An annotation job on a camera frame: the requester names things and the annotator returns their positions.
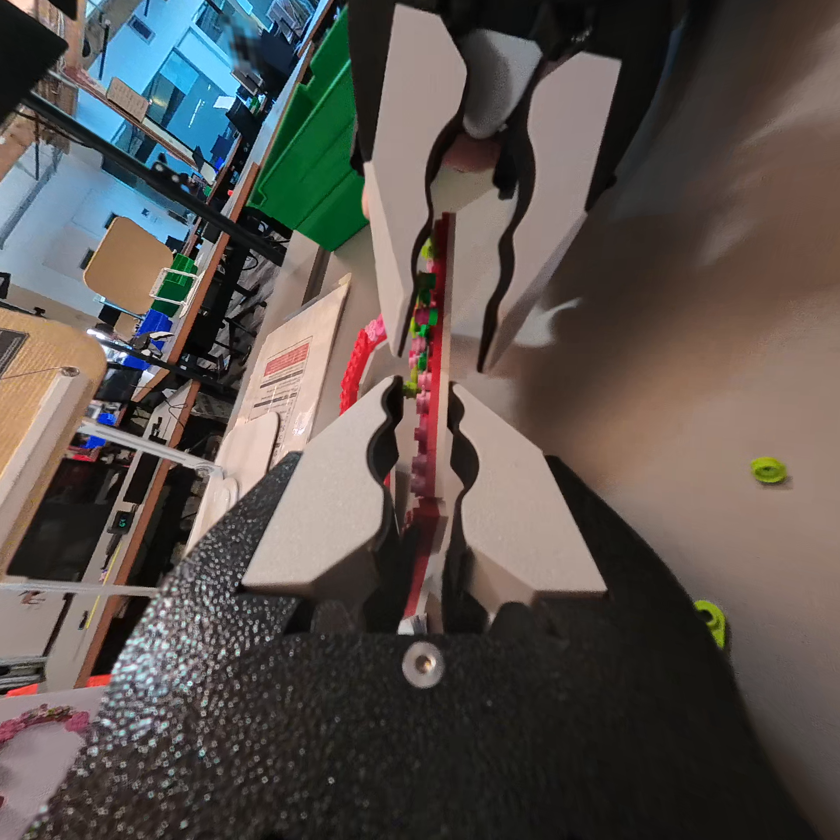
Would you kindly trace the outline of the lime lego leaf piece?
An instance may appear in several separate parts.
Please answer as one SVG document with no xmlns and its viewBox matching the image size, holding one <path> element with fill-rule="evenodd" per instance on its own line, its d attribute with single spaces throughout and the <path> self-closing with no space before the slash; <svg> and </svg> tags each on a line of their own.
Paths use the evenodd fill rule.
<svg viewBox="0 0 840 840">
<path fill-rule="evenodd" d="M 707 600 L 694 601 L 694 607 L 718 648 L 725 651 L 728 645 L 728 622 L 722 609 Z"/>
</svg>

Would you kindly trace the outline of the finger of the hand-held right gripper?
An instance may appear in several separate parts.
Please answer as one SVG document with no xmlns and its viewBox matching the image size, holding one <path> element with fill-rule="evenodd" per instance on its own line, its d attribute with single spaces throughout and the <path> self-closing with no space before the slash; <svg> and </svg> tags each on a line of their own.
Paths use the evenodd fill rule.
<svg viewBox="0 0 840 840">
<path fill-rule="evenodd" d="M 406 355 L 431 184 L 463 117 L 466 62 L 440 16 L 395 5 L 371 158 L 364 164 L 374 268 L 392 354 Z"/>
<path fill-rule="evenodd" d="M 517 188 L 498 241 L 499 275 L 482 323 L 479 372 L 500 361 L 585 221 L 621 64 L 591 52 L 543 62 L 511 117 Z"/>
</svg>

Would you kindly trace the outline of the red lego strip with flowers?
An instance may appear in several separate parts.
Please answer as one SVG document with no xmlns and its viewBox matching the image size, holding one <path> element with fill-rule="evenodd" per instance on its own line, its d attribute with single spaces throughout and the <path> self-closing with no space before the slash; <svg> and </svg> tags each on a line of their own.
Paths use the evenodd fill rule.
<svg viewBox="0 0 840 840">
<path fill-rule="evenodd" d="M 410 378 L 403 393 L 413 404 L 415 417 L 403 537 L 414 556 L 413 581 L 398 631 L 411 636 L 433 633 L 442 625 L 442 573 L 451 508 L 446 482 L 455 232 L 455 214 L 444 213 L 422 248 L 422 289 L 409 325 Z"/>
</svg>

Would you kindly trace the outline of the tan wall sign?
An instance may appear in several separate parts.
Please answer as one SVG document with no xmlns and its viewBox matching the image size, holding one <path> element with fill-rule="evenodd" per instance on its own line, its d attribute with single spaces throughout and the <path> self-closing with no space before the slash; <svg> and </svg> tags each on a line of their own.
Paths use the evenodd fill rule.
<svg viewBox="0 0 840 840">
<path fill-rule="evenodd" d="M 112 78 L 108 84 L 106 101 L 109 106 L 119 110 L 136 123 L 142 123 L 146 119 L 151 106 L 147 97 L 117 77 Z"/>
</svg>

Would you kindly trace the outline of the black metal bar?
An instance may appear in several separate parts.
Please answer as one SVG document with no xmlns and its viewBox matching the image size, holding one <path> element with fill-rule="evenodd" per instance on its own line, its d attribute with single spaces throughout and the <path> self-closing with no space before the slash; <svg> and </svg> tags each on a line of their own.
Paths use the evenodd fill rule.
<svg viewBox="0 0 840 840">
<path fill-rule="evenodd" d="M 221 233 L 228 235 L 237 244 L 246 247 L 275 266 L 282 266 L 286 254 L 283 249 L 275 248 L 264 238 L 252 233 L 232 218 L 225 216 L 190 194 L 186 190 L 185 182 L 180 173 L 174 172 L 162 163 L 155 163 L 151 168 L 144 166 L 33 91 L 26 92 L 20 104 L 44 119 L 50 128 L 67 133 L 73 141 L 99 152 L 104 159 L 115 163 L 126 172 L 134 175 L 155 192 L 182 205 L 196 217 L 207 221 Z"/>
</svg>

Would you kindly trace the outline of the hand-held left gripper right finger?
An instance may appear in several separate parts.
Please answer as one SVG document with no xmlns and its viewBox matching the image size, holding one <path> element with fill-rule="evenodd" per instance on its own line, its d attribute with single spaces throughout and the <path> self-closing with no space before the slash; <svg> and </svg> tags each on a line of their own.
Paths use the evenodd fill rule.
<svg viewBox="0 0 840 840">
<path fill-rule="evenodd" d="M 542 450 L 456 383 L 447 426 L 461 489 L 446 552 L 446 617 L 603 597 L 606 583 Z"/>
</svg>

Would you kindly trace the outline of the white rounded tray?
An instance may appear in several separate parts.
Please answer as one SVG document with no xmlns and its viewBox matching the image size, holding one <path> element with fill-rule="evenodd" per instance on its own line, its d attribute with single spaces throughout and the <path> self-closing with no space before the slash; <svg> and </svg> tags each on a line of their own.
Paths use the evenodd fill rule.
<svg viewBox="0 0 840 840">
<path fill-rule="evenodd" d="M 263 478 L 270 467 L 280 429 L 276 411 L 237 425 L 224 438 L 213 473 L 206 484 L 203 498 L 184 554 L 189 554 L 207 531 Z"/>
</svg>

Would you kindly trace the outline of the cardboard sheet with label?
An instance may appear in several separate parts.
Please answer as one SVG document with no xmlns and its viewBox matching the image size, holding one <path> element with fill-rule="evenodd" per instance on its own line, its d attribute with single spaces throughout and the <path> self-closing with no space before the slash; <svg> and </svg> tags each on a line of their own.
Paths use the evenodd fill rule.
<svg viewBox="0 0 840 840">
<path fill-rule="evenodd" d="M 351 277 L 295 311 L 259 351 L 234 430 L 266 451 L 269 468 L 309 440 Z"/>
</svg>

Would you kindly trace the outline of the small green storage bin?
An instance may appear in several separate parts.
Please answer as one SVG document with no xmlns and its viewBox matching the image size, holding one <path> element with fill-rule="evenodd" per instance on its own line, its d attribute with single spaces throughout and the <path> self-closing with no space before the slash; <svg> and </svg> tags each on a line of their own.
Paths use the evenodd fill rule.
<svg viewBox="0 0 840 840">
<path fill-rule="evenodd" d="M 150 309 L 169 318 L 176 317 L 197 278 L 196 262 L 188 256 L 175 255 L 171 267 L 162 269 L 153 283 Z"/>
</svg>

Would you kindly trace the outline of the green plastic bin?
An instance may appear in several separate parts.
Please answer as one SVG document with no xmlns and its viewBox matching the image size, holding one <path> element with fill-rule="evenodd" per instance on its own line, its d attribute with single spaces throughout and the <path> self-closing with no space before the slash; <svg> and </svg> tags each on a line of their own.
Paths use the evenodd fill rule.
<svg viewBox="0 0 840 840">
<path fill-rule="evenodd" d="M 291 95 L 248 207 L 333 252 L 368 224 L 364 180 L 350 164 L 355 104 L 345 10 L 309 72 Z"/>
</svg>

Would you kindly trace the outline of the blue storage bin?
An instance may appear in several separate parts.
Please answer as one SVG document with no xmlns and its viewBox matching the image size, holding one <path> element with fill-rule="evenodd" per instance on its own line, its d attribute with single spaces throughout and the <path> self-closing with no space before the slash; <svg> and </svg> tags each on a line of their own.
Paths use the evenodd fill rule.
<svg viewBox="0 0 840 840">
<path fill-rule="evenodd" d="M 140 322 L 129 343 L 143 352 L 143 357 L 162 357 L 165 342 L 172 335 L 172 319 L 162 311 L 149 310 Z"/>
</svg>

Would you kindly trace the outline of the person's right hand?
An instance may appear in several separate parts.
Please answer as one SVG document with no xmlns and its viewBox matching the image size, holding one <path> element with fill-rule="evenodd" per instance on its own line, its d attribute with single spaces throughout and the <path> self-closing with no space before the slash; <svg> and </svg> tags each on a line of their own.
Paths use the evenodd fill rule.
<svg viewBox="0 0 840 840">
<path fill-rule="evenodd" d="M 497 138 L 477 140 L 467 133 L 458 133 L 444 153 L 442 166 L 462 173 L 493 171 L 500 154 Z"/>
</svg>

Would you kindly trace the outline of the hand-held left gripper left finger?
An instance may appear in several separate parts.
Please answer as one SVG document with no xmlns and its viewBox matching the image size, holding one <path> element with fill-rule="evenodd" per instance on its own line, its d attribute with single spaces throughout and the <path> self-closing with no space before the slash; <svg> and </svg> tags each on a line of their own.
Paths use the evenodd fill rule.
<svg viewBox="0 0 840 840">
<path fill-rule="evenodd" d="M 249 562 L 247 592 L 357 610 L 403 593 L 400 527 L 386 485 L 398 459 L 403 378 L 369 390 L 300 453 Z"/>
</svg>

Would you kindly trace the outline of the large black panel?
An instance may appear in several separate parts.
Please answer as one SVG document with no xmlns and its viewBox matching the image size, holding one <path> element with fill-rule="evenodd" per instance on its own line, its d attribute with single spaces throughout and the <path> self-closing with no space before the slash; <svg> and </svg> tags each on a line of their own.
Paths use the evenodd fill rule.
<svg viewBox="0 0 840 840">
<path fill-rule="evenodd" d="M 1 122 L 21 104 L 67 42 L 11 2 L 1 2 Z"/>
</svg>

